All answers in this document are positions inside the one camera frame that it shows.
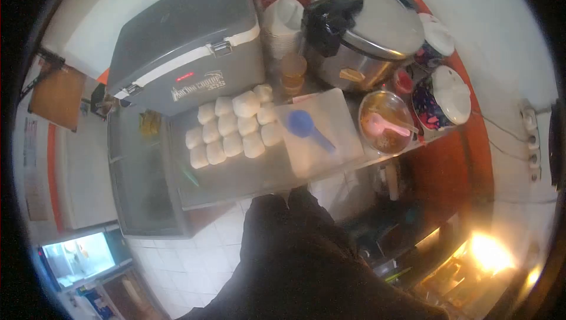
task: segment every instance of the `white pot lid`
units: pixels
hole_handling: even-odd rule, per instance
[[[470,118],[470,88],[454,69],[448,66],[435,69],[432,90],[437,104],[452,123],[461,125]]]
[[[363,0],[362,11],[354,20],[356,26],[346,31],[343,40],[381,58],[403,60],[425,40],[416,11],[400,0]]]
[[[423,23],[424,39],[441,55],[449,56],[454,52],[454,38],[448,28],[434,16],[421,12],[419,18]]]

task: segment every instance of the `rice cooker lid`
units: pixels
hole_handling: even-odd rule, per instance
[[[470,88],[454,69],[448,66],[435,69],[432,90],[437,104],[453,124],[464,124],[470,118]]]
[[[364,0],[354,20],[356,26],[347,30],[342,39],[381,58],[403,60],[421,48],[425,40],[418,14],[400,0]]]

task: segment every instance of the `pink spoon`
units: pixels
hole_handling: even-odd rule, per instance
[[[383,134],[383,131],[386,129],[397,132],[404,137],[408,137],[411,134],[411,131],[408,129],[392,124],[378,113],[370,114],[366,129],[374,137]]]

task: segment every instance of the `cooler latch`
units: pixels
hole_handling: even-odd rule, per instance
[[[216,58],[232,53],[232,45],[230,45],[230,41],[220,41],[216,44],[211,44],[210,48]]]
[[[136,95],[140,91],[142,91],[142,87],[140,87],[139,85],[134,84],[134,83],[131,83],[129,86],[122,89],[123,93],[125,93],[127,95],[131,95],[131,96]]]

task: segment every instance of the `refrigerator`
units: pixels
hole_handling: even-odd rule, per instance
[[[132,258],[118,226],[37,248],[40,260],[56,291],[79,288],[101,276],[118,271]]]

